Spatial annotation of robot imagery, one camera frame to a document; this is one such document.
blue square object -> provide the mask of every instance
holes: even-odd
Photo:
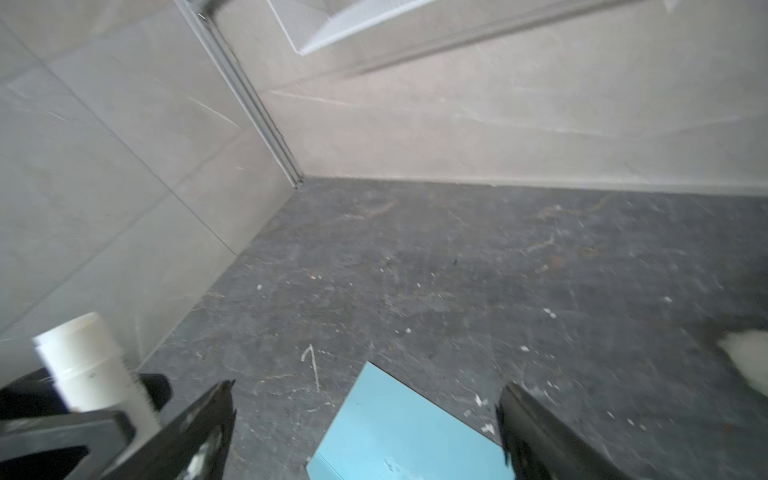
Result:
[[[502,448],[372,363],[306,467],[312,480],[514,480]]]

stained floor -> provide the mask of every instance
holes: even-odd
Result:
[[[767,271],[762,198],[309,179],[144,369],[168,414],[237,380],[229,480],[306,478],[365,361],[479,431],[515,381],[638,477],[765,478],[716,341]]]

white cylinder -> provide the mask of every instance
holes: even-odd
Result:
[[[160,431],[149,395],[98,313],[88,313],[35,337],[35,350],[70,412],[122,410],[136,428],[120,463]]]

tiled wall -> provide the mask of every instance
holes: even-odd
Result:
[[[92,310],[137,365],[293,189],[172,2],[0,18],[0,385]]]
[[[762,0],[622,2],[346,69],[546,1],[441,0],[305,58],[266,0],[216,20],[307,175],[768,193]]]

